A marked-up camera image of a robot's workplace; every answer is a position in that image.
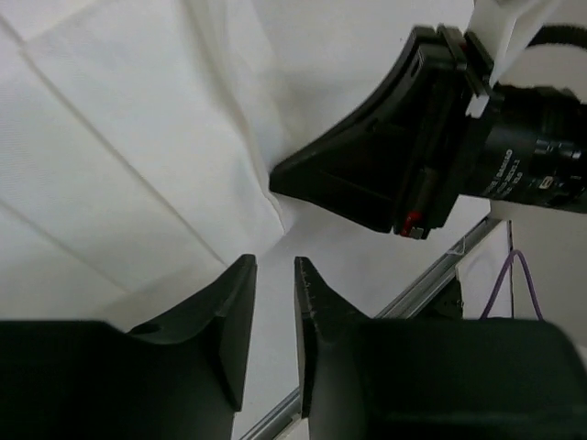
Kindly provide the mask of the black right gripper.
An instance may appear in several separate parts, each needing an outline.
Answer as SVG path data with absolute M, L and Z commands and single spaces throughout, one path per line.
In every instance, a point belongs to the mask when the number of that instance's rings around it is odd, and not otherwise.
M 454 27 L 413 28 L 396 65 L 395 234 L 426 238 L 461 194 L 585 212 L 586 106 L 574 93 L 490 85 L 487 51 Z

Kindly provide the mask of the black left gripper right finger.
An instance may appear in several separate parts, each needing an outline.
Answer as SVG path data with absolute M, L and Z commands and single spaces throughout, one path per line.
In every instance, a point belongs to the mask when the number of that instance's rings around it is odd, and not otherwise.
M 544 321 L 462 320 L 461 347 L 441 336 L 430 397 L 393 407 L 398 433 L 381 439 L 583 439 L 586 372 L 571 341 Z

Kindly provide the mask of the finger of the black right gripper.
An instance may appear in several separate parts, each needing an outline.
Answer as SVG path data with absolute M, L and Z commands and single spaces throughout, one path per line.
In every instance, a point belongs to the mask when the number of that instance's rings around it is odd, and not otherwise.
M 370 230 L 391 232 L 408 150 L 439 58 L 437 32 L 414 27 L 375 91 L 325 134 L 276 165 L 270 190 Z

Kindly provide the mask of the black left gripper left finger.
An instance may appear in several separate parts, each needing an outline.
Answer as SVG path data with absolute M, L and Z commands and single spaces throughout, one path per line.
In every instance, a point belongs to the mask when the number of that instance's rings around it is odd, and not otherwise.
M 128 332 L 1 324 L 4 439 L 228 439 L 243 405 L 257 262 Z

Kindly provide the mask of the white pleated skirt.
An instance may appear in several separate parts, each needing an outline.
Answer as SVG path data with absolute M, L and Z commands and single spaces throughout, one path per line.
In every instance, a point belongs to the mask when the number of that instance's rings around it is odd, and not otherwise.
M 1 4 L 1 315 L 130 327 L 285 233 L 248 1 Z

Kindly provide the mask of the aluminium front table rail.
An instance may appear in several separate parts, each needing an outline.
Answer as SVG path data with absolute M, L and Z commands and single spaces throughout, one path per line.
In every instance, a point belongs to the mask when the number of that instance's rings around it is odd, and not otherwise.
M 430 397 L 428 383 L 441 374 L 437 365 L 417 366 L 424 355 L 440 354 L 442 338 L 457 349 L 465 330 L 461 307 L 457 317 L 424 317 L 448 298 L 453 282 L 465 283 L 466 272 L 491 244 L 506 247 L 506 223 L 486 219 L 464 240 L 463 255 L 447 254 L 379 315 L 370 318 L 327 285 L 309 258 L 293 263 L 295 328 L 299 386 L 256 422 L 246 439 L 290 439 L 301 429 L 310 439 L 381 439 L 398 428 L 387 422 L 393 407 L 413 406 L 418 395 Z M 426 383 L 417 385 L 419 377 Z

